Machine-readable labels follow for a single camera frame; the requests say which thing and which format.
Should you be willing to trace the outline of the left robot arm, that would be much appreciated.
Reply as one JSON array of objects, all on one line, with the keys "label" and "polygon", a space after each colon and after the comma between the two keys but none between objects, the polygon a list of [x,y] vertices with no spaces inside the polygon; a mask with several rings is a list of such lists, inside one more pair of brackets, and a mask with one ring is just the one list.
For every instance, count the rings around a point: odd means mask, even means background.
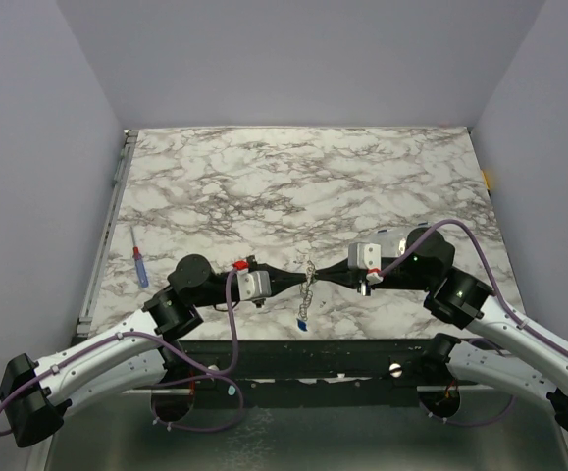
[{"label": "left robot arm", "polygon": [[177,346],[202,324],[199,308],[259,303],[305,280],[252,257],[217,273],[204,256],[184,256],[164,288],[107,331],[36,360],[25,353],[9,360],[0,383],[0,436],[13,437],[19,448],[31,447],[54,435],[67,414],[86,402],[158,382],[179,385],[186,364],[206,379],[229,376],[239,356],[236,329],[231,363],[221,371]]}]

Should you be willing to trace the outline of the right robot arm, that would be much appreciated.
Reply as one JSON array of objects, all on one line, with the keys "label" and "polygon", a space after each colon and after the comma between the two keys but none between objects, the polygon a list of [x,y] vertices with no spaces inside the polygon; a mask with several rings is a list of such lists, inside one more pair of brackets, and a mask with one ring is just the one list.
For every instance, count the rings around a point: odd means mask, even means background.
[{"label": "right robot arm", "polygon": [[455,248],[439,227],[380,231],[351,243],[345,260],[315,276],[363,295],[374,289],[424,291],[424,306],[438,320],[508,353],[488,357],[464,340],[437,336],[436,347],[420,360],[428,382],[441,384],[452,376],[523,397],[543,406],[568,432],[568,340],[513,308],[489,262],[482,263],[486,281],[456,268]]}]

